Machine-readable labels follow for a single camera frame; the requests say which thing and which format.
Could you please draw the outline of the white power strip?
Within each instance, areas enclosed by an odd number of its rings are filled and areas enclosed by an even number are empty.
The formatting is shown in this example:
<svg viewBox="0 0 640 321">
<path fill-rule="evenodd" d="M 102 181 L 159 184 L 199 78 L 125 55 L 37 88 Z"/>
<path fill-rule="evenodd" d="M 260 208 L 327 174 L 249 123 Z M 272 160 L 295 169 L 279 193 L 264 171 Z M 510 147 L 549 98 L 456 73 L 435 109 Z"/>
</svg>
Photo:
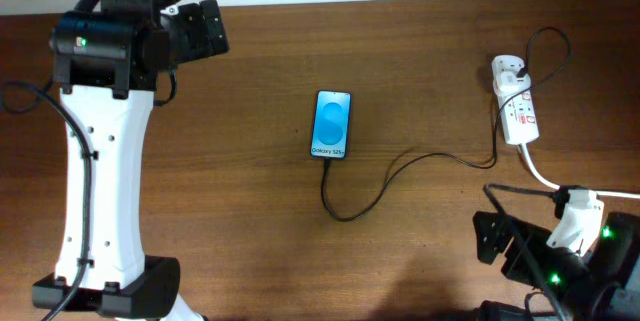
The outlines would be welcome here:
<svg viewBox="0 0 640 321">
<path fill-rule="evenodd" d="M 496 56 L 491 63 L 494 76 L 500 72 L 512 71 L 518 76 L 524 61 L 513 55 Z M 509 145 L 527 144 L 539 137 L 537 119 L 528 89 L 519 93 L 500 97 L 497 96 L 498 107 L 501 111 L 501 122 L 505 142 Z"/>
</svg>

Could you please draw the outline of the blue screen Galaxy smartphone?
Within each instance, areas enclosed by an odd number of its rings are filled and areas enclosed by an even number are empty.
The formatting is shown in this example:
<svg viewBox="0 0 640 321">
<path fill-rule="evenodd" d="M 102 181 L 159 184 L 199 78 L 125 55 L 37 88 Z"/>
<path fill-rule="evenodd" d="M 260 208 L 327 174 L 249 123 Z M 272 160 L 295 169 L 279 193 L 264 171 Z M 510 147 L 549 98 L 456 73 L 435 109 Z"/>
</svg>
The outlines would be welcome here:
<svg viewBox="0 0 640 321">
<path fill-rule="evenodd" d="M 310 146 L 312 157 L 346 157 L 351 100 L 351 94 L 347 92 L 318 92 Z"/>
</svg>

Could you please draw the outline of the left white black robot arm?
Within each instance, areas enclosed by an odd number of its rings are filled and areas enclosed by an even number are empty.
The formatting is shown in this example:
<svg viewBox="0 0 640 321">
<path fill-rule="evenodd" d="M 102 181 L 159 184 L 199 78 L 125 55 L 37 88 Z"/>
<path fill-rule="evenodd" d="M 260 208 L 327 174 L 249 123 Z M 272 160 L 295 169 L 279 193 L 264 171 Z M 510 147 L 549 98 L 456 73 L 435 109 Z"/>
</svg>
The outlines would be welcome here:
<svg viewBox="0 0 640 321">
<path fill-rule="evenodd" d="M 157 79 L 229 45 L 215 0 L 80 0 L 54 27 L 54 108 L 67 131 L 64 240 L 32 303 L 118 320 L 194 320 L 177 259 L 140 235 L 143 143 Z"/>
</svg>

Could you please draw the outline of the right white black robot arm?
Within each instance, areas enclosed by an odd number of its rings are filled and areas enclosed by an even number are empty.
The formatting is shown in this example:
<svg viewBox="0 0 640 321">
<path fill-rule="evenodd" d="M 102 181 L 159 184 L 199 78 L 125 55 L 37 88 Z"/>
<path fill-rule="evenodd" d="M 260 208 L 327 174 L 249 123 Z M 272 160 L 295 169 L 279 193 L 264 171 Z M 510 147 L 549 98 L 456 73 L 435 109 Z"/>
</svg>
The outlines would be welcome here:
<svg viewBox="0 0 640 321">
<path fill-rule="evenodd" d="M 508 223 L 519 231 L 517 241 Z M 521 247 L 528 247 L 565 317 L 571 320 L 637 320 L 639 318 L 639 218 L 612 212 L 596 246 L 583 257 L 546 245 L 550 231 L 499 213 L 478 211 L 473 217 L 480 262 L 492 264 L 502 253 L 501 268 L 509 280 L 541 290 Z"/>
</svg>

